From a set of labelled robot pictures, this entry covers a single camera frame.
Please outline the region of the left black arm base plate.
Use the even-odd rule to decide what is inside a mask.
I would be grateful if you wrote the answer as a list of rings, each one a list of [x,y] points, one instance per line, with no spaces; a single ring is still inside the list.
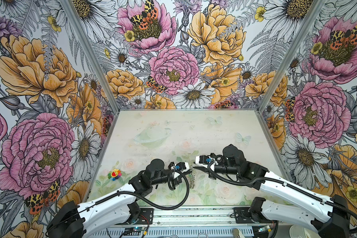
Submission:
[[[130,225],[151,225],[153,222],[153,216],[153,208],[132,209],[127,223]]]

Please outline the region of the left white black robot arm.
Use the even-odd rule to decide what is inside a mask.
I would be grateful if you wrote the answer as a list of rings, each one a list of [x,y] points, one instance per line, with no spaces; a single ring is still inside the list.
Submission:
[[[75,204],[70,201],[62,206],[53,220],[48,224],[48,238],[88,238],[112,225],[133,224],[141,214],[138,200],[159,210],[175,210],[181,207],[189,197],[191,173],[187,162],[171,162],[168,166],[161,159],[154,159],[136,176],[117,190],[98,199]],[[146,198],[154,187],[167,184],[170,190],[184,182],[185,196],[173,206],[158,205]]]

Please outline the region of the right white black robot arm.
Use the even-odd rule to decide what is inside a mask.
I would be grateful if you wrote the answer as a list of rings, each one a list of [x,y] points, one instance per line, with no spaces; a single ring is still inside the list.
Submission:
[[[221,155],[197,156],[194,168],[211,179],[235,186],[246,186],[269,193],[289,205],[256,197],[249,210],[251,220],[259,223],[283,221],[317,233],[322,238],[348,238],[357,233],[357,214],[348,208],[346,199],[329,197],[307,190],[246,160],[244,153],[230,144]]]

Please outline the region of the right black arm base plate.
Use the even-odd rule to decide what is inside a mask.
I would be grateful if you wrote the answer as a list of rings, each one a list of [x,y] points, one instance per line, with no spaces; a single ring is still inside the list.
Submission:
[[[235,219],[237,224],[273,223],[272,220],[264,217],[261,211],[250,207],[234,207],[230,218]]]

